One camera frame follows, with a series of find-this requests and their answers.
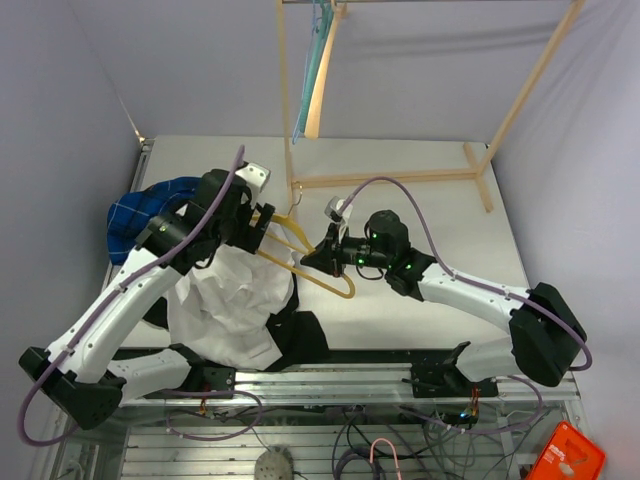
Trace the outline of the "white shirt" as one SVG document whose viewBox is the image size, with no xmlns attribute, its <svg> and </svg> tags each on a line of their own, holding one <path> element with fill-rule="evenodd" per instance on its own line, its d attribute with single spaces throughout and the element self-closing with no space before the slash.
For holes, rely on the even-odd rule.
<svg viewBox="0 0 640 480">
<path fill-rule="evenodd" d="M 293 274 L 223 245 L 166 292 L 170 339 L 228 367 L 265 370 L 282 357 L 267 329 L 294 294 Z"/>
</svg>

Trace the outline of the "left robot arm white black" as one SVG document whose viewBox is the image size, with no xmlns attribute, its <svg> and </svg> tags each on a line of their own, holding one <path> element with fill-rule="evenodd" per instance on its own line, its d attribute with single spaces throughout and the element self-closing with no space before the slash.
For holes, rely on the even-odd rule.
<svg viewBox="0 0 640 480">
<path fill-rule="evenodd" d="M 123 361 L 114 356 L 143 315 L 197 264 L 210 263 L 220 246 L 256 252 L 275 211 L 257 202 L 269 177 L 253 163 L 234 173 L 213 169 L 191 199 L 152 217 L 90 309 L 48 347 L 22 354 L 19 365 L 36 390 L 83 430 L 131 399 L 169 389 L 196 395 L 203 361 L 185 346 Z"/>
</svg>

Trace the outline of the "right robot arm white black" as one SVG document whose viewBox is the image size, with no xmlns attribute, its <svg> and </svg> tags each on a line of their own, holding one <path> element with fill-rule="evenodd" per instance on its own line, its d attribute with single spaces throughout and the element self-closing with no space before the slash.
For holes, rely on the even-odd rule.
<svg viewBox="0 0 640 480">
<path fill-rule="evenodd" d="M 452 351 L 440 373 L 448 393 L 463 395 L 475 383 L 518 374 L 555 387 L 570 370 L 587 336 L 555 287 L 540 282 L 511 288 L 448 273 L 435 257 L 412 247 L 407 226 L 390 210 L 372 214 L 365 231 L 352 237 L 331 223 L 302 265 L 333 277 L 348 265 L 374 268 L 401 296 L 452 307 L 505 332 L 502 339 L 465 341 Z"/>
</svg>

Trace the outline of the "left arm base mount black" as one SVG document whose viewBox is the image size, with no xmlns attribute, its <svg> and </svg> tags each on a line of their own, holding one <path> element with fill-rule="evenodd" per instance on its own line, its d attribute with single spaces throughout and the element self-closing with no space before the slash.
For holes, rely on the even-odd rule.
<svg viewBox="0 0 640 480">
<path fill-rule="evenodd" d="M 179 387 L 152 392 L 145 398 L 207 399 L 208 392 L 218 392 L 218 398 L 232 399 L 235 380 L 235 368 L 206 363 L 193 367 Z"/>
</svg>

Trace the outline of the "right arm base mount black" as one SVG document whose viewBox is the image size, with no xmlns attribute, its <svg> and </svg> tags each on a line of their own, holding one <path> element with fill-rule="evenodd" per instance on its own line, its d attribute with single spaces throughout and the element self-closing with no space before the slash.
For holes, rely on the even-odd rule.
<svg viewBox="0 0 640 480">
<path fill-rule="evenodd" d="M 414 398 L 462 398 L 473 394 L 497 397 L 494 381 L 470 381 L 457 368 L 458 357 L 470 344 L 466 341 L 453 349 L 411 350 L 409 374 L 401 382 L 410 386 Z"/>
</svg>

